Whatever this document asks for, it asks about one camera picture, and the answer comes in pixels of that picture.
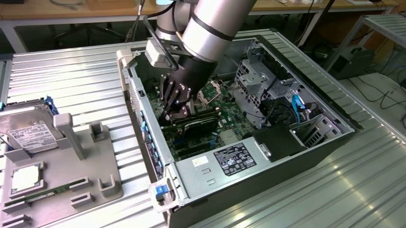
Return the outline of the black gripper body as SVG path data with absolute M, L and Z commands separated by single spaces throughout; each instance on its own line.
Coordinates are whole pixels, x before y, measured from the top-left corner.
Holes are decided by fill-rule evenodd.
M 206 62 L 197 57 L 181 56 L 179 68 L 171 70 L 170 75 L 178 83 L 191 89 L 191 94 L 197 95 L 213 75 L 217 64 L 217 62 Z

